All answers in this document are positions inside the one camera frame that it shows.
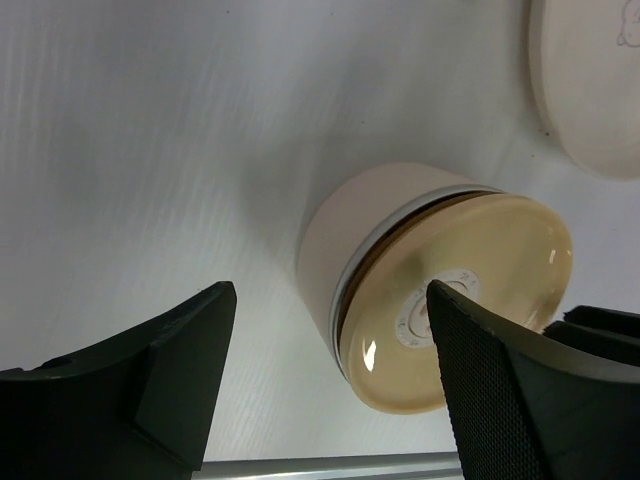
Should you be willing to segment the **cream steel lunch container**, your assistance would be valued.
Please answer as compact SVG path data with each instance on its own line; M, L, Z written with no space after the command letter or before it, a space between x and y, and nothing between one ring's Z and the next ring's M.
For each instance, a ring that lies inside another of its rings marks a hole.
M391 163L346 181L317 209L296 264L301 297L341 373L339 337L348 289L408 222L451 199L499 190L419 163Z

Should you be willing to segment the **aluminium mounting rail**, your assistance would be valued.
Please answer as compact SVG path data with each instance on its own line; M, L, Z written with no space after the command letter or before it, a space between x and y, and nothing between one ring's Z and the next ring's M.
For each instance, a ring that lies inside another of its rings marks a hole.
M206 462L195 479L461 479L455 452Z

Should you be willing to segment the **beige round lid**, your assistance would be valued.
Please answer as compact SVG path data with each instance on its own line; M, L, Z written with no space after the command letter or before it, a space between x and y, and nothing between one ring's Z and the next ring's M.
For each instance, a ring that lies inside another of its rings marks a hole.
M339 353L352 390L386 413L441 407L446 329L470 311L543 330L572 263L563 220L527 197L479 195L421 216L376 256L345 312Z

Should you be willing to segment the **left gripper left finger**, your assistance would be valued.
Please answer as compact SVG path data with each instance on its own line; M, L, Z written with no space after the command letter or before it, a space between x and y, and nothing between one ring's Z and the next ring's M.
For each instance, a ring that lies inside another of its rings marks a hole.
M204 463L237 296L222 281L41 366L1 374L5 479L188 479Z

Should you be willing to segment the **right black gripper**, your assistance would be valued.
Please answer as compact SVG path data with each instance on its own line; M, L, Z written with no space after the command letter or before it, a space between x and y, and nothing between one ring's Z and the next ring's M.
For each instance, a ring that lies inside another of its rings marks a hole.
M562 321L547 326L543 335L582 352L638 367L639 315L580 305Z

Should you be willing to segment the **cream ceramic plate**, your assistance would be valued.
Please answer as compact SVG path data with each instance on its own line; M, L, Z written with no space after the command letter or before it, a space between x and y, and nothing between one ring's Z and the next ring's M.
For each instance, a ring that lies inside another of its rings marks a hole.
M639 4L534 1L531 84L546 130L580 168L639 177Z

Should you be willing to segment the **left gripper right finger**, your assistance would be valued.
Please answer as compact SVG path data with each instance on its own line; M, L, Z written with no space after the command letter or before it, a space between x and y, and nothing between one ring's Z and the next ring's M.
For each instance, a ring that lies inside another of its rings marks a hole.
M446 329L440 373L463 475L637 478L639 366L543 331L470 311Z

